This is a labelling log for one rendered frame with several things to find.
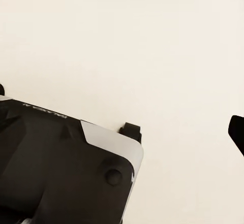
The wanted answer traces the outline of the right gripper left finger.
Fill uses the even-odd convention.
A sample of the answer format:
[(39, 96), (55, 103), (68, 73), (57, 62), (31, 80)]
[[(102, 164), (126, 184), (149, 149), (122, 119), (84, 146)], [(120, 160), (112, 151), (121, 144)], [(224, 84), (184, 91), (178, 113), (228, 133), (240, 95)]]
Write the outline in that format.
[(22, 115), (0, 121), (0, 176), (26, 135)]

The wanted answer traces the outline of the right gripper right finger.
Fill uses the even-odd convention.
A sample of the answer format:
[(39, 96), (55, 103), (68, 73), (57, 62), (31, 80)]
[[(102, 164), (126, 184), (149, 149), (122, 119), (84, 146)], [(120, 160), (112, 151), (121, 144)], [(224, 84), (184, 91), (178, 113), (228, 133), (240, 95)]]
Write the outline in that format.
[(232, 116), (228, 128), (228, 134), (244, 155), (244, 117), (237, 115)]

